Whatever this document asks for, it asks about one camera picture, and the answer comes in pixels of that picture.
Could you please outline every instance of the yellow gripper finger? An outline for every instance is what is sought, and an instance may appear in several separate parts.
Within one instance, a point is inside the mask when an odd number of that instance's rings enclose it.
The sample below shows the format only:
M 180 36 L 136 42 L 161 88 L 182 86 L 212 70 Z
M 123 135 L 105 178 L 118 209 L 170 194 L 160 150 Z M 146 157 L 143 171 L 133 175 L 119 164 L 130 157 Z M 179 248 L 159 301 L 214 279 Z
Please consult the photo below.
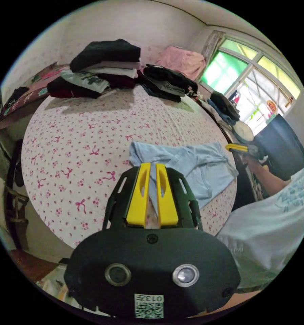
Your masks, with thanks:
M 162 164 L 156 164 L 156 187 L 159 227 L 177 225 L 179 221 L 177 209 L 173 200 L 166 168 Z
M 150 163 L 141 164 L 126 217 L 128 225 L 146 228 L 150 171 Z
M 246 146 L 241 146 L 241 145 L 236 145 L 236 144 L 228 144 L 225 146 L 226 150 L 238 150 L 238 151 L 243 151 L 243 152 L 248 152 L 248 147 Z

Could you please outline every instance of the pink floral bedsheet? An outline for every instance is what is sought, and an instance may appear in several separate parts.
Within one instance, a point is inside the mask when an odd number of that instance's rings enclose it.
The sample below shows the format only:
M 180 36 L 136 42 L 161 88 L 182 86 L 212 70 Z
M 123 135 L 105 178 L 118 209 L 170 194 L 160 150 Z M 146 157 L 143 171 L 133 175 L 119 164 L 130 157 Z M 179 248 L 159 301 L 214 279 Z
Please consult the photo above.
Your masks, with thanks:
M 167 146 L 227 144 L 193 100 L 161 100 L 141 86 L 97 100 L 48 97 L 33 115 L 22 148 L 25 186 L 40 218 L 71 247 L 101 230 L 107 200 L 131 167 L 133 140 Z M 234 163 L 229 152 L 228 157 Z M 215 235 L 224 225 L 235 194 L 236 180 L 202 209 L 206 232 Z M 147 226 L 157 228 L 151 204 Z

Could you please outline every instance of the white t-shirt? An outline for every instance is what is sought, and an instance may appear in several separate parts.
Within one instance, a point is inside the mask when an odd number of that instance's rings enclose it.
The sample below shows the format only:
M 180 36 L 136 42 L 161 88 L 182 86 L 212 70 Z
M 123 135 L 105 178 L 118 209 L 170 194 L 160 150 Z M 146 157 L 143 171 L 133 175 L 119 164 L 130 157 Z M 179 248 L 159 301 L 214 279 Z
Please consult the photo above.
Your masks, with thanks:
M 217 234 L 239 269 L 239 288 L 272 281 L 303 237 L 304 168 L 279 193 L 233 211 Z

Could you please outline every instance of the light blue shirt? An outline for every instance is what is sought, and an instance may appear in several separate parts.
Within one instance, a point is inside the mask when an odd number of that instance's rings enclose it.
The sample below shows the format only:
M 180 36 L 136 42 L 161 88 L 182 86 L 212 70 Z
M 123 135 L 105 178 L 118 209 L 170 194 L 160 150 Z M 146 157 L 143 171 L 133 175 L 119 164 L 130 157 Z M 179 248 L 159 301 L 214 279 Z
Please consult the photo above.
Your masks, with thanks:
M 217 235 L 239 269 L 239 288 L 272 281 L 303 237 L 304 168 L 279 193 L 233 211 Z
M 156 164 L 164 164 L 183 174 L 200 209 L 220 194 L 238 175 L 218 142 L 186 147 L 132 142 L 129 151 L 133 166 L 151 163 L 149 196 L 156 212 Z

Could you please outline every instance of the person's arm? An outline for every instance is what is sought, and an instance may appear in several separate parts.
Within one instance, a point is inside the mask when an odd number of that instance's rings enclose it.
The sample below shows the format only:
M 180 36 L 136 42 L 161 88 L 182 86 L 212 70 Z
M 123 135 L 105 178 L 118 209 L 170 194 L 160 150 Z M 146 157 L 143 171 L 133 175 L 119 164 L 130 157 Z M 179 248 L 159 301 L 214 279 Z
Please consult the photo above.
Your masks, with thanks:
M 244 157 L 243 161 L 248 164 L 250 171 L 255 174 L 269 195 L 275 195 L 290 182 L 290 180 L 283 181 L 282 179 L 276 177 L 249 155 Z

